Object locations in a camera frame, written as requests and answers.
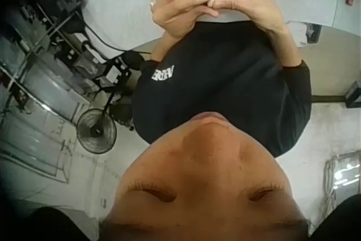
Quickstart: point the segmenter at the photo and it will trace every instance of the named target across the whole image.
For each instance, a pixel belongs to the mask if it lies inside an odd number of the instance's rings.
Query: lips
[[[208,117],[213,117],[213,118],[219,119],[221,121],[227,121],[227,119],[223,115],[216,113],[216,112],[203,112],[203,113],[200,113],[200,114],[194,116],[191,120],[192,121],[202,120],[202,119],[205,119]]]

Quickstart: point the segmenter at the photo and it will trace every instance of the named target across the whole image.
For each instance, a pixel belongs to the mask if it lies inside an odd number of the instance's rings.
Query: person's left hand
[[[218,16],[218,11],[202,5],[207,1],[209,0],[157,0],[151,8],[153,21],[173,38],[181,39],[194,28],[201,15]]]

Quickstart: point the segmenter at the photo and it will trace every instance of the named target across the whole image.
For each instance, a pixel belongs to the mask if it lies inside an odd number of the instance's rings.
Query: fan
[[[100,155],[113,148],[117,138],[115,122],[107,114],[107,109],[114,96],[108,99],[104,109],[93,108],[85,111],[77,123],[77,138],[88,152]]]

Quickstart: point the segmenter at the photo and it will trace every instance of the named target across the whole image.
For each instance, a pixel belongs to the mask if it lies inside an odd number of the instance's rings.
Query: eyelashes
[[[128,187],[128,191],[143,191],[157,197],[165,203],[171,203],[177,197],[176,193],[172,189],[155,185],[152,182],[145,183],[136,181]]]
[[[248,195],[248,200],[250,201],[259,201],[265,198],[272,192],[283,190],[283,188],[279,185],[271,184],[269,186],[263,187],[261,189],[256,190]]]

